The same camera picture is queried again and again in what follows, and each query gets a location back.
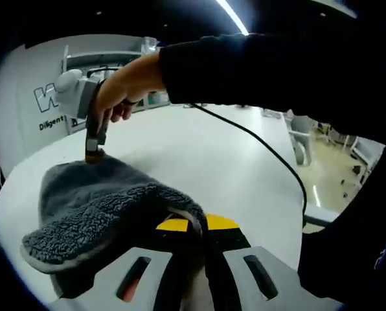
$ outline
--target person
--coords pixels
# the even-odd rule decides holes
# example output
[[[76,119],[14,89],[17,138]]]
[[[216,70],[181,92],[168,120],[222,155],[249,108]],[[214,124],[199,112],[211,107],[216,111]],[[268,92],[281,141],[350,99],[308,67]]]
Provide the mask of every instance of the person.
[[[386,301],[386,59],[365,45],[259,34],[171,45],[119,69],[100,88],[94,112],[128,119],[147,92],[174,104],[244,104],[331,124],[385,144],[370,178],[341,215],[303,235],[298,273],[305,289],[348,306]]]

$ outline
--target black sleeve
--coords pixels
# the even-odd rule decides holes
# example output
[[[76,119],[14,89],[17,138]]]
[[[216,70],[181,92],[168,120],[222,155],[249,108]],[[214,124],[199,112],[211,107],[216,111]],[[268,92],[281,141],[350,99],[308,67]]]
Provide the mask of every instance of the black sleeve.
[[[174,103],[243,104],[330,123],[386,144],[386,60],[336,42],[251,34],[205,37],[160,51]]]

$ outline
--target fuzzy towel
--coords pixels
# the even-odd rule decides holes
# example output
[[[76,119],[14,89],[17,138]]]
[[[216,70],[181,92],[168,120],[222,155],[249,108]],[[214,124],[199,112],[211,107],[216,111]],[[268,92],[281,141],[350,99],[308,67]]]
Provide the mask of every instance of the fuzzy towel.
[[[75,268],[123,230],[136,235],[155,229],[172,213],[188,219],[200,235],[207,230],[201,207],[186,194],[109,156],[97,164],[77,161],[48,170],[39,212],[40,229],[23,237],[20,250],[43,273]]]

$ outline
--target slot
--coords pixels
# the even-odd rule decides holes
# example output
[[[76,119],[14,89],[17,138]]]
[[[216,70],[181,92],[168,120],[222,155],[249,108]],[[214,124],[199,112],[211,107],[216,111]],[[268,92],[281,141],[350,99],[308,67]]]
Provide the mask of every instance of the slot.
[[[256,256],[250,255],[244,257],[244,260],[251,270],[251,273],[258,285],[258,288],[262,295],[264,296],[265,300],[271,300],[272,298],[275,298],[278,295],[278,290],[273,284],[273,281],[269,277],[267,271],[263,267],[263,265],[260,263],[260,261],[257,259]]]
[[[131,267],[118,289],[117,297],[119,299],[123,300],[126,303],[129,303],[133,300],[137,285],[144,271],[146,271],[146,268],[150,261],[151,258],[139,257],[134,262],[134,265]]]

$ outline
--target chair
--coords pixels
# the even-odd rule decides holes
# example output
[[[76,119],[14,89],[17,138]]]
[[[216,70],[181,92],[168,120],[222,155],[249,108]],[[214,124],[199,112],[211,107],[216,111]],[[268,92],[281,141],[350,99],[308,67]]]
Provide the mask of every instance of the chair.
[[[288,130],[297,164],[303,167],[307,167],[312,162],[310,132],[313,124],[314,120],[309,117],[295,115],[290,122],[291,129]]]

